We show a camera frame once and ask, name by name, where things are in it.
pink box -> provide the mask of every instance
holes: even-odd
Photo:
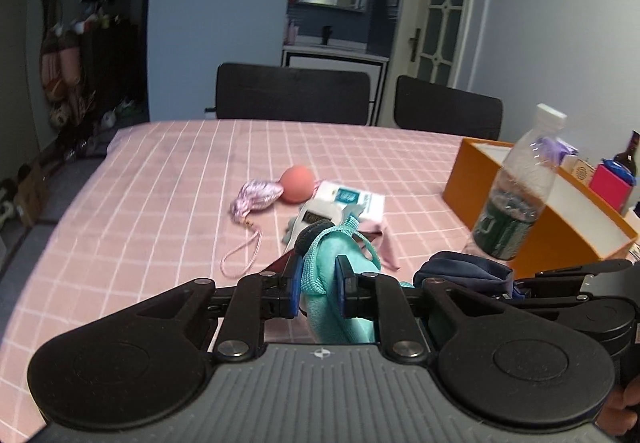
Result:
[[[589,188],[620,212],[629,199],[633,187],[613,174],[604,165],[598,165]]]

door handle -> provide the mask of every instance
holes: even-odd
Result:
[[[420,32],[422,30],[420,28],[415,29],[415,35],[409,39],[409,44],[411,45],[411,59],[410,62],[415,62],[415,55],[418,53],[418,43],[420,42]]]

pink ball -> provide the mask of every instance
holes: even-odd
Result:
[[[302,165],[294,165],[284,171],[280,178],[284,188],[282,200],[287,203],[303,203],[313,197],[316,187],[314,173]]]

human hand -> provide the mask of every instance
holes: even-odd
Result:
[[[640,376],[631,380],[624,389],[619,385],[611,391],[596,420],[596,425],[612,436],[622,436],[638,421],[638,415],[627,407],[640,403]]]

teal label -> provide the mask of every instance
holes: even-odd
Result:
[[[494,259],[511,261],[535,223],[514,217],[522,213],[517,208],[501,209],[488,199],[473,231],[478,247]]]
[[[351,203],[357,203],[360,198],[360,192],[348,188],[338,188],[338,192],[335,194],[335,201],[338,203],[345,203],[347,205]]]

